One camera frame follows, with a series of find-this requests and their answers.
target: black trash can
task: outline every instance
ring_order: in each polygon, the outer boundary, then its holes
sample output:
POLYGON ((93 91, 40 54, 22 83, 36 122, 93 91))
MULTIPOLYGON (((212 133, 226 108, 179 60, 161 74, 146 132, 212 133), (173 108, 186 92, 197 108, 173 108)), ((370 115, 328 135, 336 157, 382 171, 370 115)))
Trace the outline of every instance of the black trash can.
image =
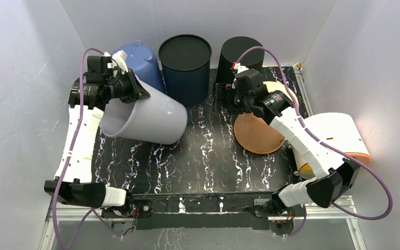
MULTIPOLYGON (((227 40, 221 47, 215 83, 232 83, 234 80, 232 65, 246 50, 254 46, 262 46, 262 44, 245 36, 237 36, 227 40)), ((257 49, 249 52, 240 63, 249 69, 261 71, 264 59, 265 52, 257 49)))
POLYGON ((209 43, 197 35, 176 35, 162 43, 158 54, 167 95, 186 107, 203 102, 209 89, 209 43))

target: blue trash can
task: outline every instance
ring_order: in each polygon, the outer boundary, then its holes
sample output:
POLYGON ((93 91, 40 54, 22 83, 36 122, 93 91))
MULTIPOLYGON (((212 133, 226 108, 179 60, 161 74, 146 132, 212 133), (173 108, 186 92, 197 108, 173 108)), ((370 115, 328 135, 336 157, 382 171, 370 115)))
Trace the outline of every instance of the blue trash can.
POLYGON ((168 96, 186 107, 203 102, 209 90, 209 43, 196 35, 176 35, 158 53, 168 96))
POLYGON ((148 46, 137 40, 134 43, 118 48, 112 53, 114 54, 120 50, 125 51, 128 55, 126 59, 127 66, 134 71, 140 80, 166 94, 156 55, 148 46))

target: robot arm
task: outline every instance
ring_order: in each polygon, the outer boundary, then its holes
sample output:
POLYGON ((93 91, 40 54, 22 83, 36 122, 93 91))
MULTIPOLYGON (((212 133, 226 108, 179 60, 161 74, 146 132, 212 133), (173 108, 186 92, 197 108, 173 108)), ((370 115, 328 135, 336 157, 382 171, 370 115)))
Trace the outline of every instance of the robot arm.
POLYGON ((269 93, 255 69, 236 65, 233 84, 216 85, 216 104, 221 102, 232 113, 254 113, 280 132, 311 166, 315 177, 289 184, 274 192, 264 206, 270 214, 281 214, 289 207, 316 203, 327 208, 350 189, 360 166, 325 148, 301 126, 292 101, 281 91, 269 93))
POLYGON ((45 192, 53 197, 66 162, 65 159, 72 156, 59 190, 58 201, 62 204, 124 207, 125 213, 131 210, 129 194, 126 190, 109 187, 104 183, 91 183, 94 142, 106 104, 113 98, 119 98, 124 103, 131 103, 150 97, 149 92, 140 85, 132 70, 128 69, 125 58, 124 51, 119 51, 112 56, 105 53, 103 56, 87 58, 88 72, 84 74, 86 84, 83 89, 83 120, 73 152, 68 149, 80 119, 79 79, 71 87, 68 99, 70 123, 64 153, 55 179, 47 180, 44 184, 45 192))

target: black lid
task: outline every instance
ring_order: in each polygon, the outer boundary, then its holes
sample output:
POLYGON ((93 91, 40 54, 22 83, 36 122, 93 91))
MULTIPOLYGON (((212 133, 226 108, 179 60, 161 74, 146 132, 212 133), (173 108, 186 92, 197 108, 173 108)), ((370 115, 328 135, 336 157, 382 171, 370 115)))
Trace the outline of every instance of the black lid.
MULTIPOLYGON (((245 36, 228 39, 221 48, 226 60, 235 62, 249 48, 263 46, 259 41, 245 36)), ((264 59, 265 52, 259 49, 249 52, 240 62, 242 65, 254 65, 264 59)))
POLYGON ((200 36, 182 34, 164 41, 158 53, 162 65, 176 71, 191 71, 209 62, 212 49, 200 36))

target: marble tabletop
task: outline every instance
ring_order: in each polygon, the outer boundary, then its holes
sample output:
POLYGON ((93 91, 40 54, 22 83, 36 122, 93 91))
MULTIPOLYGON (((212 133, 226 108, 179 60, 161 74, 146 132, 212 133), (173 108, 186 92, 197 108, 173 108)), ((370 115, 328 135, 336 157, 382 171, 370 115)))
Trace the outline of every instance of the marble tabletop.
MULTIPOLYGON (((300 112, 307 117, 294 69, 283 69, 300 112)), ((265 81, 281 81, 277 67, 266 67, 261 74, 265 81)), ((216 69, 212 69, 210 83, 215 75, 216 69)), ((186 108, 186 131, 171 145, 108 138, 99 130, 94 144, 93 181, 130 189, 133 194, 275 191, 298 181, 287 142, 267 155, 246 151, 233 134, 237 115, 223 108, 214 113, 212 104, 209 95, 203 103, 186 108)))

